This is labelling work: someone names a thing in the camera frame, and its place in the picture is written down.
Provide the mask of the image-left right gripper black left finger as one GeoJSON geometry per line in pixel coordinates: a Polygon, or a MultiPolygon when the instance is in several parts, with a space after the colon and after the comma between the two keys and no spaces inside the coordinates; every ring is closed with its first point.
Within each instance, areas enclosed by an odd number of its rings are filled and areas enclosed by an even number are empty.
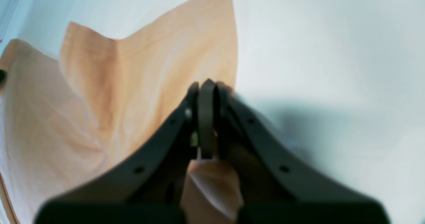
{"type": "Polygon", "coordinates": [[[190,85],[180,105],[130,157],[43,205],[36,224],[185,224],[174,184],[191,159],[211,159],[215,82],[190,85]]]}

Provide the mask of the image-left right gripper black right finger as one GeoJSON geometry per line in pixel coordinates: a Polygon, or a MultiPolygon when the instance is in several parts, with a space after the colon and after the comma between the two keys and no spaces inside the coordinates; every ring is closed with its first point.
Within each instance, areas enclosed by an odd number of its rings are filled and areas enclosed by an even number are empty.
{"type": "Polygon", "coordinates": [[[284,147],[224,83],[217,85],[217,150],[240,179],[238,224],[388,224],[382,205],[284,147]]]}

